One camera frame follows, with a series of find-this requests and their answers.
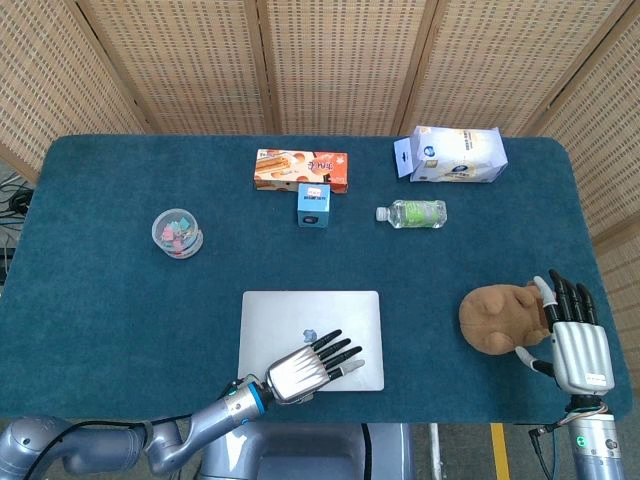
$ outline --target bottle label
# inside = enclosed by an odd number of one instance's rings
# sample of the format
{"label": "bottle label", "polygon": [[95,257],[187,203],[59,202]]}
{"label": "bottle label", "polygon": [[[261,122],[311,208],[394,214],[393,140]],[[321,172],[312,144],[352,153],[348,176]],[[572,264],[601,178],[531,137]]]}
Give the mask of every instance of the bottle label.
{"label": "bottle label", "polygon": [[421,202],[406,202],[404,212],[407,227],[433,227],[437,219],[437,210],[431,205],[420,205]]}

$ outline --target orange box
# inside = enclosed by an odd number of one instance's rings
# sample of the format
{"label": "orange box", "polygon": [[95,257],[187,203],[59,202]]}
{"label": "orange box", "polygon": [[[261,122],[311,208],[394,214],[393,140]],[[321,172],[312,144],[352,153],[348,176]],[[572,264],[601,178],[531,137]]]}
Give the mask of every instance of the orange box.
{"label": "orange box", "polygon": [[346,153],[258,150],[253,181],[258,190],[297,192],[299,183],[328,183],[333,193],[347,193]]}

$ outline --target brown plush toy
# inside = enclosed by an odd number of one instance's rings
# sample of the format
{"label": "brown plush toy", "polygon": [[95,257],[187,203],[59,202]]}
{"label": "brown plush toy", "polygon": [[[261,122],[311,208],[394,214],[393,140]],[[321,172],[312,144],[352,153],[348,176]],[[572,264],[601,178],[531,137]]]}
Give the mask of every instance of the brown plush toy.
{"label": "brown plush toy", "polygon": [[536,345],[549,335],[540,292],[533,285],[477,288],[460,304],[459,316],[467,342],[489,355]]}

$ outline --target robot finger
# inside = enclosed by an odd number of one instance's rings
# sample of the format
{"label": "robot finger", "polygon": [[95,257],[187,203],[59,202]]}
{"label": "robot finger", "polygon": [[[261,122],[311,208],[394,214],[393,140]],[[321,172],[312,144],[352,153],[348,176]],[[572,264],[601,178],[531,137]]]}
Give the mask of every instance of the robot finger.
{"label": "robot finger", "polygon": [[553,281],[553,287],[556,291],[556,301],[560,307],[560,316],[564,322],[573,322],[573,311],[571,303],[569,303],[569,293],[565,287],[564,281],[560,274],[555,270],[549,270],[549,276]]}
{"label": "robot finger", "polygon": [[324,360],[325,358],[328,358],[334,353],[336,353],[338,350],[341,350],[342,348],[346,347],[350,343],[351,343],[350,338],[340,340],[338,343],[334,343],[333,345],[325,348],[324,350],[317,352],[318,358],[320,360]]}
{"label": "robot finger", "polygon": [[364,365],[364,360],[356,360],[355,362],[345,363],[341,367],[331,370],[328,375],[330,381],[345,376],[347,373],[353,372]]}
{"label": "robot finger", "polygon": [[598,316],[596,315],[596,304],[593,301],[591,292],[587,290],[587,287],[579,283],[578,293],[580,294],[580,298],[582,299],[582,304],[584,306],[586,322],[590,323],[591,325],[598,325]]}
{"label": "robot finger", "polygon": [[362,347],[353,347],[344,353],[339,353],[335,357],[331,357],[329,360],[325,360],[322,364],[324,365],[325,370],[328,371],[333,367],[337,367],[342,362],[360,353],[361,351],[362,351]]}
{"label": "robot finger", "polygon": [[553,332],[553,324],[556,322],[561,322],[562,318],[560,317],[560,309],[558,308],[558,302],[553,297],[553,291],[547,285],[542,277],[535,276],[533,277],[533,282],[540,290],[540,295],[542,295],[542,307],[544,308],[544,314],[547,317],[547,323],[549,324],[549,331]]}
{"label": "robot finger", "polygon": [[524,347],[516,347],[516,355],[518,355],[518,358],[522,363],[534,372],[544,373],[545,375],[554,378],[553,365],[551,363],[545,362],[544,360],[538,360]]}
{"label": "robot finger", "polygon": [[327,333],[324,337],[320,337],[318,340],[311,344],[311,348],[313,348],[314,352],[317,352],[322,347],[324,347],[327,343],[329,343],[334,338],[340,336],[342,334],[342,330],[334,330],[331,333]]}
{"label": "robot finger", "polygon": [[573,321],[584,323],[585,315],[582,308],[582,300],[578,296],[578,290],[576,290],[576,287],[574,287],[567,279],[563,279],[562,283],[564,283],[565,288],[569,292],[569,302],[571,303],[571,310],[573,311]]}

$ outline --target plastic bottle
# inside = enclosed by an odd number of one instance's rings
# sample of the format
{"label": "plastic bottle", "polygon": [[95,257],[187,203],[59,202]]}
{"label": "plastic bottle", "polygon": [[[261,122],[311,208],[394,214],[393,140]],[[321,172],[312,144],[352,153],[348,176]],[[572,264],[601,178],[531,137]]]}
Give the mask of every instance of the plastic bottle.
{"label": "plastic bottle", "polygon": [[396,200],[389,208],[378,207],[376,220],[393,228],[440,228],[447,221],[447,205],[442,200]]}

